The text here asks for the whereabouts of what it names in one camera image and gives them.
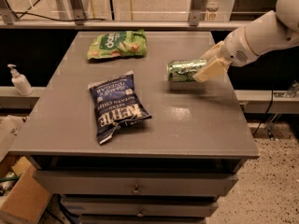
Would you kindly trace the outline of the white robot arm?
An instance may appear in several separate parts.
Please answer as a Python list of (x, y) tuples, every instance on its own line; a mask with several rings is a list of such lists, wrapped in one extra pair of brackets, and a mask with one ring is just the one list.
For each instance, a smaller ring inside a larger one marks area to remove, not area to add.
[(299, 0), (277, 0), (276, 10), (241, 26), (224, 40), (207, 50), (201, 58), (206, 61), (193, 79), (205, 82), (223, 75), (230, 66), (243, 67), (261, 55), (299, 44)]

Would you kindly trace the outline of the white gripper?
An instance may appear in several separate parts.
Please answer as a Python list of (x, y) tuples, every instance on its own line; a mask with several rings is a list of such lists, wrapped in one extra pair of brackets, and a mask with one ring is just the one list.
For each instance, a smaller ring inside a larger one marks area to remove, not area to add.
[(207, 64), (193, 76), (197, 82), (205, 82), (211, 78), (223, 75), (230, 67), (232, 60), (225, 54), (224, 42), (221, 41), (201, 55)]

